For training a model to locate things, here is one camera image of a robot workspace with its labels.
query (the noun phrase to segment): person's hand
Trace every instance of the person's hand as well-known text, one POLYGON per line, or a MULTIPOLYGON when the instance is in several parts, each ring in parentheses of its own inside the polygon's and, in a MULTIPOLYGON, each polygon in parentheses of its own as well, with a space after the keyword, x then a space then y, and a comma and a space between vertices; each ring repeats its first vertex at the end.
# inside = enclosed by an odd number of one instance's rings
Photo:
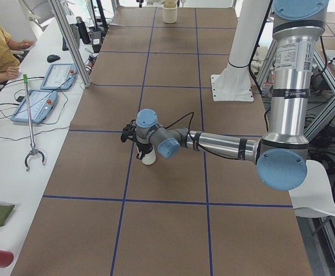
POLYGON ((35 44, 34 41, 23 39, 22 42, 20 42, 20 50, 28 49, 30 46, 34 44, 35 44))
POLYGON ((6 69, 6 72, 4 74, 5 74, 5 78, 6 78, 7 81, 9 79, 14 79, 14 78, 18 77, 19 67, 11 67, 11 66, 9 66, 6 69))

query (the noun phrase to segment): keyboard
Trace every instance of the keyboard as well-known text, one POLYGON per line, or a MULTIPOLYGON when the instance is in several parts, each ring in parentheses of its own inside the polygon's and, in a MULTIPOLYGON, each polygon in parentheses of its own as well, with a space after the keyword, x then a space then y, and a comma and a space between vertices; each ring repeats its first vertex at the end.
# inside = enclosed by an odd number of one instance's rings
MULTIPOLYGON (((69 26, 70 26, 71 32, 73 33, 73 36, 74 36, 75 42, 77 44, 77 47, 79 48, 79 41, 81 39, 81 36, 79 35, 78 27, 77 27, 76 24, 69 24, 69 26)), ((69 48, 66 45, 65 38, 63 37, 63 51, 68 51, 68 50, 69 50, 69 48)))

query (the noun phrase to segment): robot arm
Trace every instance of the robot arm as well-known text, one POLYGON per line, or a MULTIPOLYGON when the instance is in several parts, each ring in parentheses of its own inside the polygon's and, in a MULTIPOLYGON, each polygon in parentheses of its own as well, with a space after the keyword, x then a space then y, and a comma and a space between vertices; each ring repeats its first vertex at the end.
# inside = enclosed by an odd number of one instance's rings
POLYGON ((138 113, 131 139, 137 142, 142 155, 144 148, 153 147, 166 158, 180 147, 203 150, 225 158, 252 161, 262 181, 274 189, 299 186, 307 175, 309 142, 303 128, 313 54, 315 42, 325 31, 327 5, 328 0, 274 1, 275 81, 269 130, 261 139, 247 140, 186 128, 167 130, 153 110, 144 109, 138 113))

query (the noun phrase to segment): person's arm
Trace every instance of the person's arm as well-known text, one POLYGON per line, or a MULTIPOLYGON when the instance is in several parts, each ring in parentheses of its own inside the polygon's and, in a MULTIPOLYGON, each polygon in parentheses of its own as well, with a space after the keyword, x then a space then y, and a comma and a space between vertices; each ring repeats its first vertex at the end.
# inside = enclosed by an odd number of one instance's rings
POLYGON ((19 67, 8 67, 6 72, 0 73, 0 84, 8 81, 9 79, 14 79, 19 74, 19 67))
POLYGON ((34 43, 35 43, 34 41, 30 41, 27 39, 23 39, 21 42, 17 42, 15 40, 10 39, 7 45, 9 46, 10 50, 20 51, 20 50, 28 49, 34 43))

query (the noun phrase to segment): reacher grabber tool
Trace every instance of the reacher grabber tool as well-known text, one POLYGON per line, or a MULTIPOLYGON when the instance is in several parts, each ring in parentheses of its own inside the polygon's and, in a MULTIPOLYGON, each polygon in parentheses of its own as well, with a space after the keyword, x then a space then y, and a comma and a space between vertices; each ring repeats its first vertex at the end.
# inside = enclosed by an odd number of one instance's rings
POLYGON ((36 143, 35 143, 35 137, 33 135, 33 124, 32 124, 32 115, 31 115, 31 103, 29 102, 29 91, 28 91, 28 78, 27 74, 23 75, 23 81, 24 81, 24 87, 25 87, 25 102, 27 105, 27 114, 28 114, 28 124, 29 124, 29 137, 31 138, 31 151, 29 154, 24 159, 24 165, 27 168, 26 170, 29 171, 29 166, 28 166, 28 158, 30 156, 34 156, 37 154, 40 154, 42 156, 42 165, 45 166, 45 155, 43 152, 39 151, 36 148, 36 143))

